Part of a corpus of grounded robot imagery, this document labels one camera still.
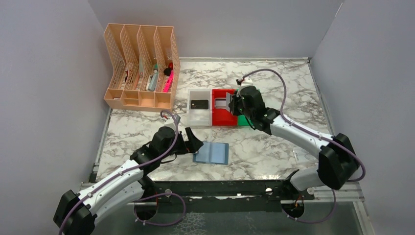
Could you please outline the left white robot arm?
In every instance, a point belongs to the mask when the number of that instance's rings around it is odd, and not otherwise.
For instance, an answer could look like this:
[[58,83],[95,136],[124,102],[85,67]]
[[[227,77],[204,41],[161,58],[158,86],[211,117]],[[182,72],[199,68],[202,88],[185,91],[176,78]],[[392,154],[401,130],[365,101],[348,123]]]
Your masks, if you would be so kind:
[[197,153],[204,145],[191,128],[188,140],[171,127],[161,127],[152,140],[135,150],[130,159],[103,180],[75,193],[65,192],[58,204],[54,223],[60,235],[90,235],[96,225],[113,211],[133,201],[157,202],[161,196],[148,174],[168,156]]

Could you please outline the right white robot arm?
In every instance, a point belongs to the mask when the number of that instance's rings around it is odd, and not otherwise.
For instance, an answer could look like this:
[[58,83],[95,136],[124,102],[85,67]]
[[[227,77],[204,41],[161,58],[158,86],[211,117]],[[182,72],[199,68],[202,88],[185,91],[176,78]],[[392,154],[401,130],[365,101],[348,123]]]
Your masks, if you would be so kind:
[[294,123],[281,111],[266,107],[254,86],[227,94],[226,101],[227,110],[234,116],[243,115],[253,129],[283,138],[318,160],[317,167],[296,170],[285,179],[285,187],[291,191],[319,186],[339,190],[360,166],[346,135],[331,136]]

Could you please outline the blue crest white card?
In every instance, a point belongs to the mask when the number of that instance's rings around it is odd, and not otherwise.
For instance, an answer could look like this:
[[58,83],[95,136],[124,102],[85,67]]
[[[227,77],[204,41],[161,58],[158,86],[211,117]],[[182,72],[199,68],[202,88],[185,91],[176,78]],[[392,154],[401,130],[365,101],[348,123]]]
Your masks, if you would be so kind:
[[214,101],[214,108],[215,109],[227,109],[227,100],[226,98],[216,98]]

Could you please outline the teal grey stapler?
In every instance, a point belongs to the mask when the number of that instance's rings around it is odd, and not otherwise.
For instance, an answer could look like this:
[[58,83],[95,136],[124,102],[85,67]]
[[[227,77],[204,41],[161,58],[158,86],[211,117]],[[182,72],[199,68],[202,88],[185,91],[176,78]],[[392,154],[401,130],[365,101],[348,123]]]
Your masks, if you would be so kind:
[[158,65],[155,64],[153,66],[153,73],[149,76],[147,80],[147,87],[146,87],[147,91],[154,92],[156,90],[158,77],[159,77],[159,69],[158,69]]

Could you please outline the pink highlighter pen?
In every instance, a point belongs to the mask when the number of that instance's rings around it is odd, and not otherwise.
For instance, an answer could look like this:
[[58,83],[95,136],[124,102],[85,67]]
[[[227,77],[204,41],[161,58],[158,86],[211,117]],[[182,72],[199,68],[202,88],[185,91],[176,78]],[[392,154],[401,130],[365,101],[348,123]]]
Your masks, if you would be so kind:
[[166,82],[166,84],[164,86],[164,89],[163,89],[163,92],[164,93],[168,93],[169,92],[169,90],[171,89],[171,86],[173,84],[173,80],[174,80],[174,71],[173,70],[170,70],[170,75],[169,75],[168,80],[167,80],[167,82]]

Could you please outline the blue leather card holder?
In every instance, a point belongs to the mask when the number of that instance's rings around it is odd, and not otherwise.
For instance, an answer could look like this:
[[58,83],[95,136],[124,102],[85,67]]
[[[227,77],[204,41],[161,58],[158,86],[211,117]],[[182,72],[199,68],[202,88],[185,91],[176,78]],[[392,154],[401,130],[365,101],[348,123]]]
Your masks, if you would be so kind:
[[229,144],[222,142],[203,142],[203,146],[193,154],[194,163],[228,165]]

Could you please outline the peach plastic file organizer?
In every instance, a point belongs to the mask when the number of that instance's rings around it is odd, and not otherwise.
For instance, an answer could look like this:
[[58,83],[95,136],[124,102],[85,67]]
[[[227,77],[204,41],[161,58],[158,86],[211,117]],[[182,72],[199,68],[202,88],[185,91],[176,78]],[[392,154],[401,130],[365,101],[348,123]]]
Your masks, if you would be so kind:
[[[172,110],[181,63],[173,26],[110,23],[104,31],[113,75],[104,100],[112,109],[157,112]],[[147,80],[157,64],[159,77],[154,92],[146,90]],[[165,68],[174,71],[168,93]]]

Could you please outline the white plastic bin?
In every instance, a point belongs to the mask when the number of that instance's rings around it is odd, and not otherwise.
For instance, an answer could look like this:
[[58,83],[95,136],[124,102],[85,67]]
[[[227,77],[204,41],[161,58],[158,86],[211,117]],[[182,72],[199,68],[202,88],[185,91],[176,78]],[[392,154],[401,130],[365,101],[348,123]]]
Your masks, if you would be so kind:
[[[207,99],[209,109],[190,109],[190,101]],[[189,89],[187,93],[187,123],[189,126],[212,126],[212,89]]]

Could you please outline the red plastic bin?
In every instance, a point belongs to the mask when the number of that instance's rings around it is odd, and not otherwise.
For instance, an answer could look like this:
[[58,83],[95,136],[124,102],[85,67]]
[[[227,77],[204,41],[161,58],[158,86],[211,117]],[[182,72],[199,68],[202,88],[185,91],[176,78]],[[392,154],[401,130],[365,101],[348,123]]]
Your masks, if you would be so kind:
[[213,126],[236,126],[237,116],[232,115],[226,109],[215,109],[216,98],[226,98],[226,93],[233,94],[235,89],[213,89],[212,90],[212,125]]

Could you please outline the clear plastic packet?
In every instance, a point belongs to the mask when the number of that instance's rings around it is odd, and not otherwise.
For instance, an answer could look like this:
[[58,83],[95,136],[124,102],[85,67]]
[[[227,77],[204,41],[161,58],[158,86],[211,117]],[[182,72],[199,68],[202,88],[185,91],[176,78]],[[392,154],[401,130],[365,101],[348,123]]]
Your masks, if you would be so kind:
[[318,162],[316,157],[300,147],[294,147],[293,154],[297,164],[311,164]]

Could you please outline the green plastic bin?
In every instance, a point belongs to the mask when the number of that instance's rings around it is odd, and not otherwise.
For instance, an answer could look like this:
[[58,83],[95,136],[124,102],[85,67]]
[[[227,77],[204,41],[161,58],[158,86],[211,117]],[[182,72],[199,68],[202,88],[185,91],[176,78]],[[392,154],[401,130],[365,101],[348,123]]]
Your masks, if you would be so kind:
[[234,92],[233,101],[233,115],[237,116],[237,125],[255,128],[252,120],[258,122],[266,112],[260,90],[255,86],[245,87],[242,91],[237,90]]

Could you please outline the black credit card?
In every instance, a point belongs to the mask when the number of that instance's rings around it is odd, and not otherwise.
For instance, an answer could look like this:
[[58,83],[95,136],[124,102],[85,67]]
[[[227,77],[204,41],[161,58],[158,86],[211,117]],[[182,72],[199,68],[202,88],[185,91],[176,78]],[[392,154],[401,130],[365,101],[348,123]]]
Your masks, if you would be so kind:
[[207,99],[193,99],[190,101],[190,109],[209,109],[209,101]]

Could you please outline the black binder clip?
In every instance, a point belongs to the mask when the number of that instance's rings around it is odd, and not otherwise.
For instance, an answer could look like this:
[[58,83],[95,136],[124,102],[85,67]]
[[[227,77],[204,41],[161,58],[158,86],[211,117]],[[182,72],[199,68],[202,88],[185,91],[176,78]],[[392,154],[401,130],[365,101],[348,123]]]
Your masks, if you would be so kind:
[[167,67],[164,69],[163,73],[165,76],[170,77],[173,74],[173,69],[170,67]]

